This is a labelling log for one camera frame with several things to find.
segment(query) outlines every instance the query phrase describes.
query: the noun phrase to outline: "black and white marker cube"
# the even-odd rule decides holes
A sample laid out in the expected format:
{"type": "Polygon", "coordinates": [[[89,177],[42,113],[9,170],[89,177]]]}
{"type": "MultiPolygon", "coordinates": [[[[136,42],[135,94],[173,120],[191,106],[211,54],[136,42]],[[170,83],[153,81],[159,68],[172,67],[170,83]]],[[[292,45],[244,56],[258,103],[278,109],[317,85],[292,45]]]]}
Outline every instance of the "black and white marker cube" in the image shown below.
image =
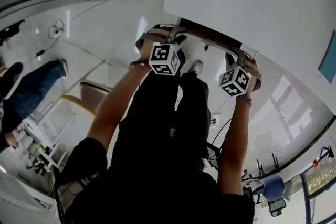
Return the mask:
{"type": "Polygon", "coordinates": [[[219,77],[219,87],[230,96],[239,96],[246,93],[249,81],[250,74],[237,66],[219,77]]]}
{"type": "Polygon", "coordinates": [[[180,66],[173,44],[154,43],[148,63],[159,75],[175,75],[180,66]]]}

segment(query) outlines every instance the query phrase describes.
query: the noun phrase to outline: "white sneaker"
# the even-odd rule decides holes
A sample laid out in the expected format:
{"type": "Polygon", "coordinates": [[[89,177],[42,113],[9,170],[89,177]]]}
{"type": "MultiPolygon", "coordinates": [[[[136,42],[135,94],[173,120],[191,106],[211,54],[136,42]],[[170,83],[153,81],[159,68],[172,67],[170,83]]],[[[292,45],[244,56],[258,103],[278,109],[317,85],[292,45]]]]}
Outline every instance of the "white sneaker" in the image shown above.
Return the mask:
{"type": "Polygon", "coordinates": [[[200,60],[197,60],[193,63],[193,65],[190,67],[188,73],[195,73],[196,76],[199,76],[202,73],[203,70],[203,63],[200,60]]]}
{"type": "Polygon", "coordinates": [[[65,72],[65,75],[62,77],[63,79],[67,79],[68,76],[69,76],[69,69],[68,69],[68,64],[66,62],[65,59],[61,59],[59,60],[61,62],[61,64],[63,65],[63,69],[64,69],[64,72],[65,72]]]}

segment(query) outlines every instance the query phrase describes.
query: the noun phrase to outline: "jeans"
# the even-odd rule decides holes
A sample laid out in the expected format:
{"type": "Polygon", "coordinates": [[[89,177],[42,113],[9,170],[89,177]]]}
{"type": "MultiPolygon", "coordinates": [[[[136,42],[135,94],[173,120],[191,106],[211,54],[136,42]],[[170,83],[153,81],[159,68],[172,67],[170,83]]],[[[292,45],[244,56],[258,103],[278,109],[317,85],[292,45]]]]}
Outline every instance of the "jeans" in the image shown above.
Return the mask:
{"type": "Polygon", "coordinates": [[[60,61],[51,61],[29,73],[8,100],[3,100],[1,133],[13,131],[41,103],[54,83],[65,75],[60,61]]]}
{"type": "MultiPolygon", "coordinates": [[[[185,57],[181,50],[177,55],[181,68],[185,57]]],[[[208,95],[207,84],[195,73],[180,77],[180,70],[175,76],[150,71],[119,125],[109,172],[120,176],[129,168],[141,170],[143,163],[203,170],[211,118],[208,95]],[[175,111],[179,85],[183,97],[175,111]],[[175,129],[173,137],[171,128],[175,129]]]]}

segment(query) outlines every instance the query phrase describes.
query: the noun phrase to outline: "white floor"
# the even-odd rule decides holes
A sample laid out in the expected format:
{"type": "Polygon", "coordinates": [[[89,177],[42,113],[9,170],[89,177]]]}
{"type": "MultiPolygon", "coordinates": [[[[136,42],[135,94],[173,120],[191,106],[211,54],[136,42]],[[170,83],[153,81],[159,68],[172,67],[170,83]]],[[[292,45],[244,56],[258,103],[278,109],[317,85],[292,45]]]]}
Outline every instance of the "white floor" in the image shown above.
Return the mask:
{"type": "MultiPolygon", "coordinates": [[[[25,66],[25,73],[50,60],[67,60],[69,78],[57,81],[38,111],[50,102],[55,102],[101,60],[109,65],[101,66],[90,79],[112,87],[127,72],[129,63],[139,57],[134,45],[137,38],[155,24],[177,22],[177,17],[163,10],[163,2],[164,0],[87,2],[37,14],[26,18],[21,24],[20,33],[11,39],[9,46],[2,47],[3,58],[8,67],[17,61],[30,61],[25,66]],[[48,38],[48,27],[59,18],[67,27],[58,41],[55,41],[48,38]],[[50,46],[52,47],[42,55],[41,61],[34,58],[36,52],[50,46]]],[[[204,72],[200,78],[209,86],[208,106],[212,114],[221,114],[220,124],[223,126],[231,118],[235,105],[235,99],[218,87],[219,75],[225,71],[225,54],[213,47],[207,52],[203,48],[204,44],[197,39],[188,38],[183,49],[187,56],[183,70],[186,71],[195,59],[203,61],[204,72]]],[[[263,76],[263,85],[252,96],[245,161],[245,168],[253,175],[257,175],[257,159],[264,164],[266,172],[272,169],[271,152],[275,153],[280,165],[286,163],[316,137],[332,118],[331,111],[298,79],[261,54],[257,54],[256,61],[263,76]]],[[[61,138],[62,147],[68,152],[86,136],[93,120],[85,111],[69,105],[60,107],[52,120],[57,128],[61,128],[73,113],[76,113],[76,119],[61,138]]],[[[217,147],[223,142],[228,126],[229,124],[215,141],[217,147]]],[[[209,142],[213,141],[218,131],[219,129],[210,128],[209,142]]],[[[8,159],[12,153],[3,154],[8,159]]],[[[206,168],[206,171],[216,177],[213,168],[206,168]]]]}

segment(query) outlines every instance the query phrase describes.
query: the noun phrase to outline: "black shirt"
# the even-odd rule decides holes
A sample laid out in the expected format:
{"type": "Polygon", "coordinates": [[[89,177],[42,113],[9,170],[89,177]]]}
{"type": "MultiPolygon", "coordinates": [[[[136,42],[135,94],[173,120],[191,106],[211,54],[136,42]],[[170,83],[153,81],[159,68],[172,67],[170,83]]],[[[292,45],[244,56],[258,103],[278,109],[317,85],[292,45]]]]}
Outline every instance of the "black shirt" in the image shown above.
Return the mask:
{"type": "Polygon", "coordinates": [[[106,169],[106,152],[99,141],[87,138],[76,146],[55,184],[64,222],[166,222],[208,217],[224,223],[253,221],[253,200],[222,194],[207,173],[151,165],[132,169],[131,164],[125,165],[130,166],[129,172],[116,176],[106,169]],[[67,195],[71,186],[75,196],[72,203],[67,195]]]}

